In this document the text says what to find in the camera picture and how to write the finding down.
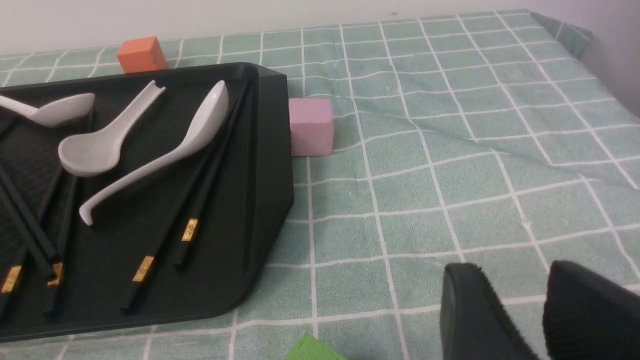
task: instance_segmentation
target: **black tray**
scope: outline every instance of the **black tray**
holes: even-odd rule
[[[0,94],[40,106],[64,96],[93,92],[94,129],[113,120],[155,80],[164,94],[127,136],[112,171],[85,181],[80,200],[180,143],[205,94],[224,79],[233,104],[243,83],[248,93],[239,112],[218,180],[198,229],[189,266],[172,263],[187,215],[172,229],[156,257],[139,304],[118,307],[141,260],[157,241],[159,224],[177,201],[202,153],[140,181],[93,211],[94,225],[77,216],[67,250],[58,309],[42,314],[44,281],[28,259],[18,292],[0,319],[0,341],[209,318],[226,313],[247,294],[293,204],[287,78],[248,63],[191,67],[135,75],[62,81],[5,88]],[[18,116],[0,109],[0,126]],[[57,146],[79,126],[47,129],[25,119],[0,139],[0,161],[35,213],[58,166]],[[57,233],[65,192],[56,200],[46,231]],[[0,206],[0,277],[21,246]]]

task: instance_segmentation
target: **green checkered tablecloth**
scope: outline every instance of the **green checkered tablecloth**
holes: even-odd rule
[[[640,123],[554,40],[579,29],[552,25],[508,11],[162,42],[174,67],[261,63],[292,97],[331,98],[333,155],[294,159],[294,207],[235,311],[2,358],[281,359],[308,332],[352,360],[440,359],[455,261],[484,268],[544,355],[553,260],[640,290]],[[117,51],[0,58],[0,84],[117,74]]]

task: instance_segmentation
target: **foam block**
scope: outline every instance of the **foam block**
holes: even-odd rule
[[[322,341],[305,334],[284,360],[346,360]]]
[[[118,61],[126,74],[167,68],[162,47],[156,37],[125,41],[118,52]]]
[[[333,109],[329,99],[289,99],[293,156],[326,156],[333,151]]]

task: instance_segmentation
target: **green block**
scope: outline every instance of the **green block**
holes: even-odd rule
[[[346,360],[322,341],[305,334],[284,360]]]

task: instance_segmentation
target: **white wall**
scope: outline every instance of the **white wall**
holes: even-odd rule
[[[582,62],[640,116],[640,1],[532,0],[528,8],[591,30]]]
[[[593,31],[584,62],[640,114],[638,0],[0,0],[0,54],[508,8]]]

